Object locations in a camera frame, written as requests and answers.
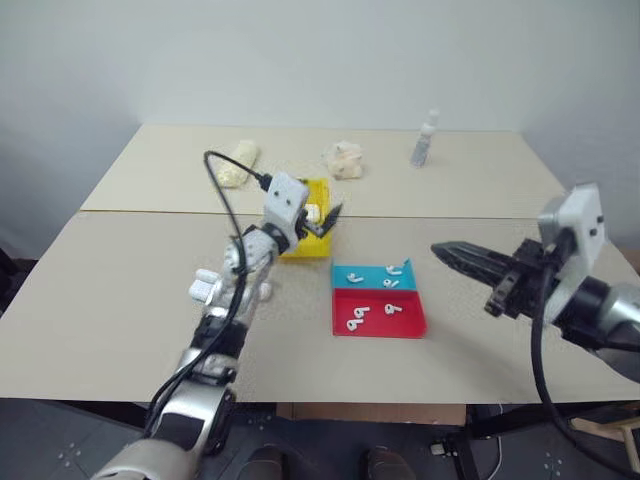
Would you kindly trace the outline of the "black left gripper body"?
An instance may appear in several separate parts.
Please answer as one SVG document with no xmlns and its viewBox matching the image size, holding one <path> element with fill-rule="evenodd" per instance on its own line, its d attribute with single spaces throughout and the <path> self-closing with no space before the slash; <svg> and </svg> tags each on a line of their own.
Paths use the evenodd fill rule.
<svg viewBox="0 0 640 480">
<path fill-rule="evenodd" d="M 324 236 L 322 225 L 312 219 L 307 209 L 301 210 L 296 221 L 295 232 L 299 239 L 304 239 L 308 235 L 313 235 L 316 238 Z"/>
</svg>

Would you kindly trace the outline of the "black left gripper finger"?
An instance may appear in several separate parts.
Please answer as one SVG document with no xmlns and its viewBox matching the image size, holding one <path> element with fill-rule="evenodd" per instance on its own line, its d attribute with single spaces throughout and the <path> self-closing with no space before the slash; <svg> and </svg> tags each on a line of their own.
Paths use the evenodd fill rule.
<svg viewBox="0 0 640 480">
<path fill-rule="evenodd" d="M 336 225 L 340 216 L 343 204 L 334 206 L 321 224 L 316 225 L 315 236 L 324 238 Z"/>
</svg>

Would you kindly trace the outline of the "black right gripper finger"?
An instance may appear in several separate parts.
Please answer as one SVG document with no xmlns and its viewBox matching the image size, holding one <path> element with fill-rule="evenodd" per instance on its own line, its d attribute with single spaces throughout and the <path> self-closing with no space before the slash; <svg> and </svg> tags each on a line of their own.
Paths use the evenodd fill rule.
<svg viewBox="0 0 640 480">
<path fill-rule="evenodd" d="M 434 243 L 430 249 L 441 262 L 459 273 L 506 273 L 516 266 L 512 257 L 466 241 Z"/>
<path fill-rule="evenodd" d="M 443 260 L 443 263 L 454 271 L 492 288 L 498 286 L 512 269 L 512 262 L 504 259 L 448 258 Z"/>
</svg>

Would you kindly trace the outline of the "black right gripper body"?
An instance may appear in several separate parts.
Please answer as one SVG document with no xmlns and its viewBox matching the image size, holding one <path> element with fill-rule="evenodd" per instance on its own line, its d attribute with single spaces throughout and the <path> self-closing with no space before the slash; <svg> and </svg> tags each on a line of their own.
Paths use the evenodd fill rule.
<svg viewBox="0 0 640 480">
<path fill-rule="evenodd" d="M 545 251 L 538 241 L 525 239 L 511 255 L 491 251 L 492 293 L 484 309 L 494 317 L 512 319 L 523 315 L 533 319 L 539 305 L 543 270 L 547 266 Z"/>
</svg>

